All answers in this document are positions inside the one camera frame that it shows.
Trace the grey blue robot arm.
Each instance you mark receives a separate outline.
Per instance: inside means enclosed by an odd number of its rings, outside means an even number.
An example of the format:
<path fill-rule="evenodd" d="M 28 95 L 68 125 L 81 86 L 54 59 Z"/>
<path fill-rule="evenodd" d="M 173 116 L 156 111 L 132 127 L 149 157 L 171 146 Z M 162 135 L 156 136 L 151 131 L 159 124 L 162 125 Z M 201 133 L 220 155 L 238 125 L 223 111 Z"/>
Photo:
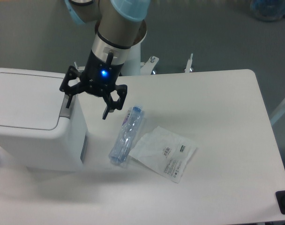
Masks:
<path fill-rule="evenodd" d="M 138 42 L 150 5 L 149 0 L 67 0 L 66 6 L 77 22 L 99 21 L 96 36 L 82 72 L 70 66 L 60 85 L 69 108 L 73 97 L 86 92 L 102 97 L 108 113 L 123 108 L 128 87 L 117 78 L 131 47 Z"/>

